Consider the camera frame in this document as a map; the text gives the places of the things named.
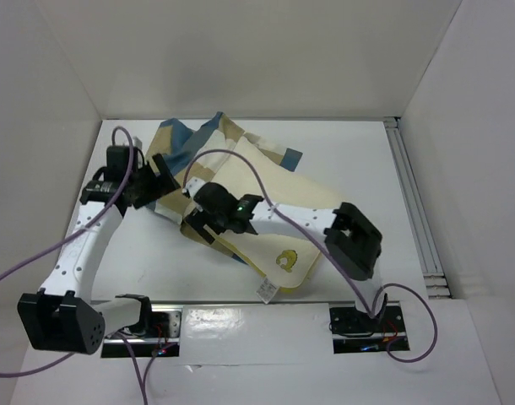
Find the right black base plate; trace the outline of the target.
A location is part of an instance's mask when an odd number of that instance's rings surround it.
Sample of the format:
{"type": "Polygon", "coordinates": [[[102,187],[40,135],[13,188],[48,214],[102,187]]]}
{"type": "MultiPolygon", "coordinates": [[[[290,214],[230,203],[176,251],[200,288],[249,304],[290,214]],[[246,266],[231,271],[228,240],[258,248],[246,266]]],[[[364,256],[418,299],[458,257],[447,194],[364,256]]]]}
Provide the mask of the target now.
{"type": "Polygon", "coordinates": [[[332,306],[329,315],[329,329],[339,336],[373,337],[382,333],[406,331],[404,316],[398,305],[388,305],[377,320],[359,312],[354,306],[332,306]]]}

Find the aluminium rail right side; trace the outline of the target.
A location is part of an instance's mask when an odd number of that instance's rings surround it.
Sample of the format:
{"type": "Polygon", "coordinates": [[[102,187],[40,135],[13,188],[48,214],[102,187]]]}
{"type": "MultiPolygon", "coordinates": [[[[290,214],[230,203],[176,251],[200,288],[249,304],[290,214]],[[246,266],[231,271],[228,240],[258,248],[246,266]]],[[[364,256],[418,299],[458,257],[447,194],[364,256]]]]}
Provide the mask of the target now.
{"type": "Polygon", "coordinates": [[[396,117],[388,118],[383,124],[415,239],[426,292],[431,300],[451,299],[452,295],[447,278],[443,272],[442,262],[426,217],[415,174],[399,130],[399,119],[396,117]]]}

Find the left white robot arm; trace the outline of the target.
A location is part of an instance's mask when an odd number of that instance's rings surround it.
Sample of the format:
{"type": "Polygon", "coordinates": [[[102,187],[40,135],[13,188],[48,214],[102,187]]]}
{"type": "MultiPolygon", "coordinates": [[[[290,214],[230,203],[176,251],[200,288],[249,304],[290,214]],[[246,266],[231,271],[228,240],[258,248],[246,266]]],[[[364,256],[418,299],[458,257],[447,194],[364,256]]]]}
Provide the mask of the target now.
{"type": "Polygon", "coordinates": [[[110,146],[106,165],[85,185],[73,240],[35,293],[24,293],[17,309],[33,348],[93,354],[104,337],[127,329],[142,337],[155,329],[150,299],[119,294],[92,305],[95,276],[111,237],[129,208],[139,209],[179,189],[161,154],[150,162],[136,148],[110,146]]]}

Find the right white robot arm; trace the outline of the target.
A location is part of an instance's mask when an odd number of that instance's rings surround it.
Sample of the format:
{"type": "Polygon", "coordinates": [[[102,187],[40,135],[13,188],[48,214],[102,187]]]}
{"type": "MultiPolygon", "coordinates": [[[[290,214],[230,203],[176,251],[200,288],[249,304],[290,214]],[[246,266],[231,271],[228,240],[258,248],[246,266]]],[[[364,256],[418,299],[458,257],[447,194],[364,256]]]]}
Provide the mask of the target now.
{"type": "Polygon", "coordinates": [[[310,241],[333,264],[355,292],[355,319],[366,331],[385,320],[387,296],[378,280],[382,234],[353,204],[338,208],[302,208],[246,194],[237,199],[195,196],[185,221],[208,243],[216,235],[280,235],[310,241]]]}

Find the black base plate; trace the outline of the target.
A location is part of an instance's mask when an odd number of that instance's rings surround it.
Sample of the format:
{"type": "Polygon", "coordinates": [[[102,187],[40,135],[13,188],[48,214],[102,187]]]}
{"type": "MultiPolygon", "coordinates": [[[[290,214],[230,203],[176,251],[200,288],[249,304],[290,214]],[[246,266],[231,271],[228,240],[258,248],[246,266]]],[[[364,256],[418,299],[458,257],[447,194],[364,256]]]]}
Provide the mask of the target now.
{"type": "Polygon", "coordinates": [[[178,339],[181,334],[182,312],[176,309],[155,310],[153,309],[143,320],[136,324],[125,326],[119,331],[111,332],[107,338],[115,338],[122,334],[126,338],[133,339],[160,339],[169,342],[178,339]]]}
{"type": "Polygon", "coordinates": [[[406,331],[404,316],[398,305],[388,305],[377,320],[359,312],[354,306],[332,306],[329,315],[329,329],[339,336],[373,337],[382,333],[406,331]]]}

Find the blue beige patchwork pillowcase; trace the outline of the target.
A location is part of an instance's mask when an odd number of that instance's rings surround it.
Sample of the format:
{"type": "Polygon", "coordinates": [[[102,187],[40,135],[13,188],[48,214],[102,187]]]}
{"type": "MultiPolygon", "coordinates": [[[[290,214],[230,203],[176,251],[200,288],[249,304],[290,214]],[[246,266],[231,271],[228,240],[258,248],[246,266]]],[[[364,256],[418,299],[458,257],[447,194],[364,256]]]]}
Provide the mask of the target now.
{"type": "MultiPolygon", "coordinates": [[[[240,138],[246,138],[276,165],[289,171],[297,168],[303,156],[298,150],[244,130],[219,111],[198,130],[191,129],[176,118],[163,121],[154,135],[146,157],[151,159],[154,155],[161,154],[172,175],[177,181],[181,181],[188,164],[198,152],[206,149],[233,149],[240,138]]],[[[189,200],[181,192],[175,192],[148,204],[147,208],[178,225],[187,238],[206,245],[207,241],[183,222],[183,214],[189,205],[189,200]]]]}

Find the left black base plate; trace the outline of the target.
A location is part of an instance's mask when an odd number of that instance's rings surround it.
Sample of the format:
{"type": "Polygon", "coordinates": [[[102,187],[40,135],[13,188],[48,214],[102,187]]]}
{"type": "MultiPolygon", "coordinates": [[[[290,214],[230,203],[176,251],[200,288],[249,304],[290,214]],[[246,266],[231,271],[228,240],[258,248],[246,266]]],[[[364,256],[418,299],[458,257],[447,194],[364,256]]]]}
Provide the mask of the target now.
{"type": "Polygon", "coordinates": [[[178,339],[181,334],[182,312],[176,309],[155,310],[153,309],[143,320],[136,324],[125,326],[119,331],[111,332],[107,338],[115,338],[122,334],[126,338],[133,339],[160,339],[169,342],[178,339]]]}

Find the cream pillow with yellow edge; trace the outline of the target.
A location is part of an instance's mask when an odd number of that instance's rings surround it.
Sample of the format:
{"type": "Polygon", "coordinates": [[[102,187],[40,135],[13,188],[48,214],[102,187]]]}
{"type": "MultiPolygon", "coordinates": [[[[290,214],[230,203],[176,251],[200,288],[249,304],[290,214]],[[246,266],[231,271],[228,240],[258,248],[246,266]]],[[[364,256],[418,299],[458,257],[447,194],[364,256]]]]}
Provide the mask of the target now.
{"type": "Polygon", "coordinates": [[[214,130],[185,170],[185,222],[272,285],[296,289],[320,257],[316,244],[342,197],[289,167],[298,155],[244,133],[214,130]]]}

